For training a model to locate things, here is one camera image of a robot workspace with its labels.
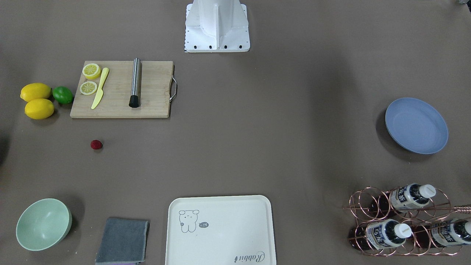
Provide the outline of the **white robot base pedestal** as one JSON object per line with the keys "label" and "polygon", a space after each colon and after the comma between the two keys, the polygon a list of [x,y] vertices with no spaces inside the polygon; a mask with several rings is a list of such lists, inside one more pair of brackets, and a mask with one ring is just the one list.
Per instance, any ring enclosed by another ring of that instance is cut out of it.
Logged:
{"label": "white robot base pedestal", "polygon": [[186,6],[184,52],[248,52],[247,7],[239,0],[194,0]]}

